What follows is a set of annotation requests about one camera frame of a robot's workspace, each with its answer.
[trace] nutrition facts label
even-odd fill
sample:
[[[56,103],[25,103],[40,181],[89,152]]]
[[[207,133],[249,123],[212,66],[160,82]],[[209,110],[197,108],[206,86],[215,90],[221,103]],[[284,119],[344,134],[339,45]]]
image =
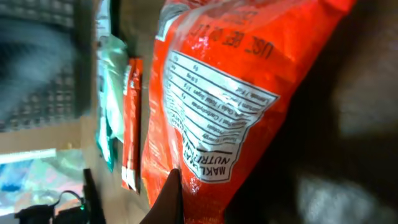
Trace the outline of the nutrition facts label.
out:
[[[164,107],[183,139],[183,159],[204,182],[227,182],[246,134],[278,96],[173,51]]]

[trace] white label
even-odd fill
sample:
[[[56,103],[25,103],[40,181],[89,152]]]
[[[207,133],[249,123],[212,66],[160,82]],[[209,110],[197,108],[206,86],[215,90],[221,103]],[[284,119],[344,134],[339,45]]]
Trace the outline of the white label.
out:
[[[130,71],[131,71],[131,65],[128,65],[126,67],[126,71],[124,72],[124,86],[123,86],[123,95],[127,95],[127,88],[128,88],[128,82],[129,82],[129,77],[130,77]]]
[[[204,182],[231,180],[248,130],[278,95],[180,52],[164,76],[167,121],[182,134],[183,160]]]
[[[169,19],[167,22],[164,23],[164,26],[159,27],[159,31],[158,31],[158,33],[156,35],[156,39],[164,42],[166,40],[167,32],[169,31],[169,29],[172,26],[173,22],[178,17],[179,17],[179,15]]]
[[[109,37],[111,35],[111,16],[109,14],[110,0],[102,0],[96,15],[96,38]]]
[[[28,152],[0,154],[0,164],[26,161],[30,159],[45,159],[55,156],[57,156],[56,149],[43,149],[43,150],[33,150]]]
[[[134,191],[137,191],[135,170],[122,166],[122,180],[124,180],[125,183],[127,183]]]

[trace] red snack bag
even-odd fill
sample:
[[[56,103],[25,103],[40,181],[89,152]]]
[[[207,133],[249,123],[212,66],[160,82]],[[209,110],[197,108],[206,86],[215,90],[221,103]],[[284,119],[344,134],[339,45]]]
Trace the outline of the red snack bag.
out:
[[[141,59],[130,59],[124,86],[124,144],[122,187],[139,193],[139,137],[141,123]]]
[[[179,168],[185,223],[222,223],[353,4],[168,0],[155,41],[142,155],[149,203]]]

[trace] green packet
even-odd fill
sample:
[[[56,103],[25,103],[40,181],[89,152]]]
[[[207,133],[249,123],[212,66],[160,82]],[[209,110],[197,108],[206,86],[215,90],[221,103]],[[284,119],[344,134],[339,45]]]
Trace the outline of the green packet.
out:
[[[98,50],[98,126],[95,140],[109,170],[114,167],[117,150],[115,140],[123,142],[123,86],[124,73],[128,63],[126,44],[110,35]]]

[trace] plastic packaging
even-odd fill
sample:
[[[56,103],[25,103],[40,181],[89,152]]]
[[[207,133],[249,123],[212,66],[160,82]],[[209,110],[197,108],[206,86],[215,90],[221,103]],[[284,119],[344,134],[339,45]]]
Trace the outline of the plastic packaging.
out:
[[[83,195],[83,173],[85,167],[81,150],[57,151],[51,153],[13,155],[12,159],[33,159],[0,164],[0,217],[17,213],[33,205],[54,204],[64,190]],[[79,203],[75,197],[65,195],[57,205],[56,212],[74,207]]]
[[[179,168],[185,223],[223,223],[294,91],[353,4],[168,0],[155,41],[142,155],[149,203]]]
[[[130,59],[124,83],[124,144],[122,187],[139,193],[139,137],[141,123],[141,77],[143,62]]]
[[[118,138],[121,142],[124,139],[123,80],[128,61],[126,44],[110,35],[98,55],[103,82],[98,96],[100,107],[96,142],[112,171],[115,155],[113,139]]]

